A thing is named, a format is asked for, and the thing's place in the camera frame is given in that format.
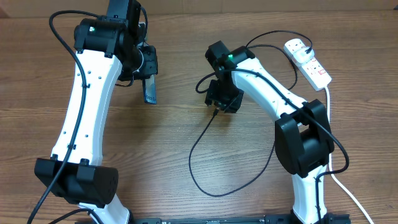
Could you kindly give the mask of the Galaxy S24 smartphone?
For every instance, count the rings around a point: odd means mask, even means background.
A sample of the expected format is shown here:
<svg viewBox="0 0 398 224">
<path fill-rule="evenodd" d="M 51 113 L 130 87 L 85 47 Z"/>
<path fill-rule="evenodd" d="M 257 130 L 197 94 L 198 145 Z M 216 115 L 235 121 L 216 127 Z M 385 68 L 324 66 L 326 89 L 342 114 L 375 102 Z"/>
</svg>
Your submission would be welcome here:
<svg viewBox="0 0 398 224">
<path fill-rule="evenodd" d="M 156 87 L 155 87 L 155 75 L 151 75 L 148 79 L 142 81 L 144 102 L 147 104 L 156 105 Z"/>
</svg>

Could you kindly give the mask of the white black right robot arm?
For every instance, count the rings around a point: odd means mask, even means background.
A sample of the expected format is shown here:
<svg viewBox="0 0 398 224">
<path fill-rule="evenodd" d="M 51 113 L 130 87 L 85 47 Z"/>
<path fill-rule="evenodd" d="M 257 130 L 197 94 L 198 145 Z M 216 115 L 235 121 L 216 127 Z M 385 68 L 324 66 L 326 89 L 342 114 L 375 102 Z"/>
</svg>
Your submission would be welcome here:
<svg viewBox="0 0 398 224">
<path fill-rule="evenodd" d="M 230 51 L 218 41 L 205 57 L 216 76 L 206 90 L 205 103 L 235 113 L 248 95 L 263 108 L 275 124 L 277 158 L 292 176 L 292 218 L 299 223 L 328 223 L 322 182 L 335 142 L 324 105 L 286 89 L 245 46 Z"/>
</svg>

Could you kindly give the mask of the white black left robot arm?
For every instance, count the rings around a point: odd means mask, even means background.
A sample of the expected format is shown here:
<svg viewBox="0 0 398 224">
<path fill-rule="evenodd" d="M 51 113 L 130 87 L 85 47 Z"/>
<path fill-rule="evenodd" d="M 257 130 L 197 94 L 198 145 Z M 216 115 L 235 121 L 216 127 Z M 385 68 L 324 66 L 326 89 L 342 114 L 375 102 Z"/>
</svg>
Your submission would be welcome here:
<svg viewBox="0 0 398 224">
<path fill-rule="evenodd" d="M 103 132 L 113 90 L 142 82 L 144 101 L 156 104 L 159 70 L 147 38 L 146 10 L 134 0 L 111 1 L 103 16 L 85 12 L 75 27 L 75 79 L 65 121 L 48 159 L 34 172 L 47 194 L 64 198 L 94 223 L 132 223 L 131 211 L 117 196 L 117 169 L 105 167 Z"/>
</svg>

